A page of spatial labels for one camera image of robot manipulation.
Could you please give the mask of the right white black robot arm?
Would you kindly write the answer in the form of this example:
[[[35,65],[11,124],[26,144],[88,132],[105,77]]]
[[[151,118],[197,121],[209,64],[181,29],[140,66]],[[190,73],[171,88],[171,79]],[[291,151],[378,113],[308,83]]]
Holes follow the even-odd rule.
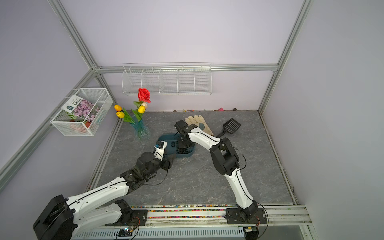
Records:
[[[241,175],[240,158],[231,141],[210,136],[198,126],[187,125],[183,120],[178,121],[175,128],[187,144],[198,144],[210,152],[215,169],[229,182],[238,208],[248,217],[254,215],[259,209],[258,203],[245,185]]]

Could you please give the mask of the teal plastic storage box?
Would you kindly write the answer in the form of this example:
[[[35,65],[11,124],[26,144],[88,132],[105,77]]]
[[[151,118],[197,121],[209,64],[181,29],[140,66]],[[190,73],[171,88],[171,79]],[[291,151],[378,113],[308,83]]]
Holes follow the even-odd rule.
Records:
[[[188,158],[194,153],[195,146],[187,144],[180,134],[167,134],[158,138],[158,141],[167,143],[165,150],[166,155],[175,155],[176,158]]]

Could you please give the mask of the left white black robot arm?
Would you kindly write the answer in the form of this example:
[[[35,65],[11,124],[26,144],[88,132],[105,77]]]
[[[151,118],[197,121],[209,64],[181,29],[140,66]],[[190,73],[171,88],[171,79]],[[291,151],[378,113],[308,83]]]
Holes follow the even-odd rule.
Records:
[[[69,240],[77,234],[105,225],[139,223],[131,206],[121,198],[171,168],[175,155],[145,152],[136,165],[114,180],[83,194],[50,200],[33,225],[39,240]]]

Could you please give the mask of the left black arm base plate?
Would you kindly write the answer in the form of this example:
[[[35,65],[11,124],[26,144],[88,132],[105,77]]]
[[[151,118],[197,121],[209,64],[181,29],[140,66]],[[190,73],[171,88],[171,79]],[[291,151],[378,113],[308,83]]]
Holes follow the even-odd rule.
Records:
[[[131,210],[130,212],[123,213],[117,222],[105,225],[106,227],[112,226],[145,226],[147,221],[147,210]]]

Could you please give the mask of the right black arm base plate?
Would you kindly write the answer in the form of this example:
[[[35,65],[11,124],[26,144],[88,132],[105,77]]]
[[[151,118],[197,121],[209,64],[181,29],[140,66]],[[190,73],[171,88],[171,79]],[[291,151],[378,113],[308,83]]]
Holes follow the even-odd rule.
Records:
[[[267,214],[264,209],[257,208],[253,214],[247,214],[245,211],[239,208],[225,210],[225,219],[228,225],[244,225],[244,224],[266,224]]]

